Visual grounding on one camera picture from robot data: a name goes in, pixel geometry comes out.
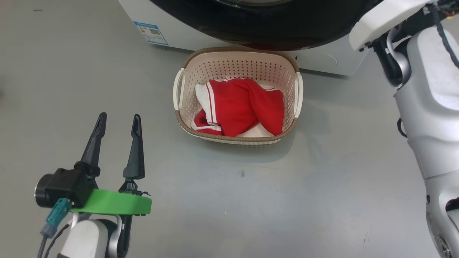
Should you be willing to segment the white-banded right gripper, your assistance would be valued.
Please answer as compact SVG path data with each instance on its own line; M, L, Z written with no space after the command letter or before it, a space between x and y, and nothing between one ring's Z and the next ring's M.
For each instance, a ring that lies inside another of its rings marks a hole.
M434 0L384 0L365 13L349 33L354 51L365 47Z

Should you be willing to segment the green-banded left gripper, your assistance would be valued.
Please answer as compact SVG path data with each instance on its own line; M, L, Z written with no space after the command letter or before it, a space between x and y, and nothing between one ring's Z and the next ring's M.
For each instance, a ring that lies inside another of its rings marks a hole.
M99 114L82 158L75 163L75 169L81 169L88 177L100 176L99 157L102 138L105 136L107 113ZM142 136L141 116L133 117L131 129L132 144L128 163L123 170L123 177L128 180L145 178L144 143ZM80 206L72 206L72 212L82 212L99 215L148 215L151 213L152 200L150 197L127 192L114 192L105 189L95 189L89 186L90 193Z

